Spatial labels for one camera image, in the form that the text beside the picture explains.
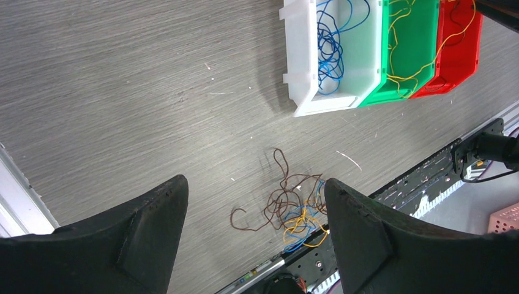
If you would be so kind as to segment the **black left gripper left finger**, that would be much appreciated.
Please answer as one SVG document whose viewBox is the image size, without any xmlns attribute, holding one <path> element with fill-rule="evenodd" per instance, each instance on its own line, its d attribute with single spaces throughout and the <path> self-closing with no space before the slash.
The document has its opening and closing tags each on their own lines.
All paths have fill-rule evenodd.
<svg viewBox="0 0 519 294">
<path fill-rule="evenodd" d="M 2 293 L 166 293 L 186 217 L 187 178 L 47 235 L 1 240 Z"/>
</svg>

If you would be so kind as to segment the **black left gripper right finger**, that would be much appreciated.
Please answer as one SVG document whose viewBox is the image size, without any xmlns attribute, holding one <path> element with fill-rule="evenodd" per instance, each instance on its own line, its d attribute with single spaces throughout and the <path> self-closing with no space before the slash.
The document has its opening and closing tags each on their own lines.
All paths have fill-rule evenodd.
<svg viewBox="0 0 519 294">
<path fill-rule="evenodd" d="M 345 183 L 324 190 L 344 293 L 517 293 L 518 232 L 475 235 L 397 211 Z"/>
</svg>

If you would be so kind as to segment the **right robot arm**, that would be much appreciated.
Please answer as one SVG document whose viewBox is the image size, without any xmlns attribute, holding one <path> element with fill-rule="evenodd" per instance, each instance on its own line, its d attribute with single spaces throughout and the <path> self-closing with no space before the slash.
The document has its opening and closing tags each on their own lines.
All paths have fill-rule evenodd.
<svg viewBox="0 0 519 294">
<path fill-rule="evenodd" d="M 518 173 L 518 138 L 480 132 L 463 140 L 452 150 L 454 171 L 464 183 L 478 184 Z M 503 163 L 509 171 L 484 179 L 466 179 L 469 158 Z"/>
</svg>

